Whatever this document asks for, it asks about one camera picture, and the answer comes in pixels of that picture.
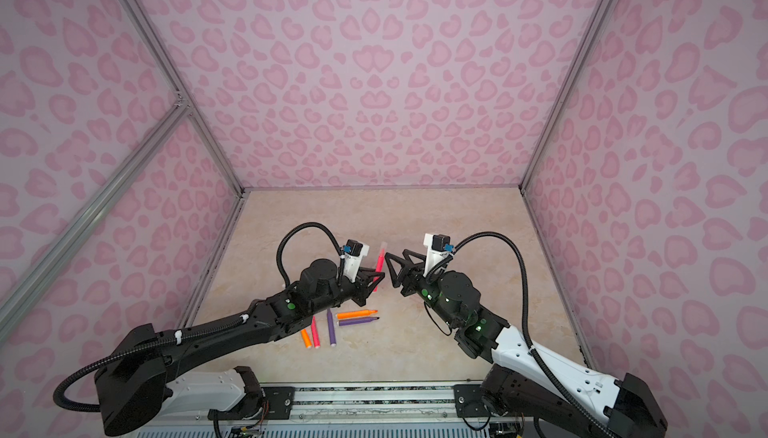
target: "marker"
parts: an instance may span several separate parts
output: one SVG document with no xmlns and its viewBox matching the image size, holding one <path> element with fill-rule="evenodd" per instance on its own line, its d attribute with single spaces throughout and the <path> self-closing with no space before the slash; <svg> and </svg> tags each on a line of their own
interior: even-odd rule
<svg viewBox="0 0 768 438">
<path fill-rule="evenodd" d="M 382 241 L 382 249 L 379 251 L 379 260 L 376 262 L 376 272 L 379 273 L 379 271 L 384 269 L 384 254 L 386 253 L 386 241 Z"/>
<path fill-rule="evenodd" d="M 347 311 L 345 313 L 337 313 L 336 318 L 338 320 L 346 320 L 348 318 L 363 318 L 363 317 L 369 317 L 374 313 L 379 313 L 379 311 L 378 310 Z"/>
<path fill-rule="evenodd" d="M 301 339 L 304 340 L 304 346 L 305 347 L 307 347 L 307 348 L 311 348 L 312 347 L 312 342 L 310 341 L 310 336 L 306 332 L 306 330 L 302 330 L 301 331 Z"/>
<path fill-rule="evenodd" d="M 336 330 L 333 329 L 333 313 L 328 309 L 328 337 L 331 340 L 331 346 L 336 346 Z"/>
<path fill-rule="evenodd" d="M 365 318 L 350 318 L 348 320 L 341 320 L 339 321 L 340 327 L 346 327 L 351 324 L 363 324 L 363 323 L 370 323 L 371 321 L 378 320 L 379 317 L 365 317 Z"/>
<path fill-rule="evenodd" d="M 312 339 L 315 341 L 315 348 L 320 348 L 320 335 L 317 334 L 317 321 L 312 316 Z"/>
</svg>

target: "purple marker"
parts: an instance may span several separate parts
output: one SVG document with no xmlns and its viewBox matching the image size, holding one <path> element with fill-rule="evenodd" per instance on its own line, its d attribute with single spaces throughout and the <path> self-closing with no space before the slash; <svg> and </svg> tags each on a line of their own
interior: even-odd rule
<svg viewBox="0 0 768 438">
<path fill-rule="evenodd" d="M 331 339 L 331 346 L 336 346 L 336 331 L 333 329 L 333 313 L 328 309 L 328 337 Z"/>
<path fill-rule="evenodd" d="M 339 326 L 345 327 L 351 324 L 370 323 L 371 321 L 376 321 L 378 319 L 379 317 L 349 318 L 348 320 L 339 320 Z"/>
</svg>

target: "orange marker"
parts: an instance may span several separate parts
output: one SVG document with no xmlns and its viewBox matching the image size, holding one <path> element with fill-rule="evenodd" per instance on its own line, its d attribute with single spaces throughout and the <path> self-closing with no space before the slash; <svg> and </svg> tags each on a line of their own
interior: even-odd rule
<svg viewBox="0 0 768 438">
<path fill-rule="evenodd" d="M 306 330 L 302 330 L 301 331 L 301 339 L 304 340 L 304 346 L 305 347 L 307 347 L 307 348 L 311 348 L 312 347 L 312 342 L 310 341 L 310 336 L 306 332 Z"/>
<path fill-rule="evenodd" d="M 360 310 L 360 311 L 347 311 L 346 313 L 336 314 L 338 320 L 346 320 L 347 318 L 363 318 L 369 317 L 374 313 L 379 313 L 378 310 Z"/>
</svg>

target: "mounting plate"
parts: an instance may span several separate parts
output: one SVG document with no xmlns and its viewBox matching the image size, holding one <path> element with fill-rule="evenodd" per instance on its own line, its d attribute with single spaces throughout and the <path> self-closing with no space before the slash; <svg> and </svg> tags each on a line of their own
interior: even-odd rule
<svg viewBox="0 0 768 438">
<path fill-rule="evenodd" d="M 293 386 L 264 386 L 262 388 L 266 400 L 270 403 L 270 410 L 266 414 L 267 420 L 288 420 L 293 408 L 293 395 L 296 388 Z"/>
<path fill-rule="evenodd" d="M 453 386 L 453 402 L 459 418 L 487 417 L 488 410 L 481 398 L 482 390 L 479 384 Z"/>
</svg>

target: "pink marker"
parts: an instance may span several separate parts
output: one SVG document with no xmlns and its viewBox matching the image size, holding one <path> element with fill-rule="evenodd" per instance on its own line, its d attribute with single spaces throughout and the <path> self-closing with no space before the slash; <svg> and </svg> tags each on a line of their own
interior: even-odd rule
<svg viewBox="0 0 768 438">
<path fill-rule="evenodd" d="M 320 335 L 317 334 L 317 321 L 312 316 L 312 339 L 315 342 L 315 348 L 320 348 Z"/>
<path fill-rule="evenodd" d="M 386 241 L 382 241 L 382 249 L 379 251 L 379 260 L 376 262 L 376 272 L 379 272 L 384 269 L 384 254 L 386 253 Z M 373 289 L 374 291 L 378 291 L 379 287 L 376 287 Z"/>
</svg>

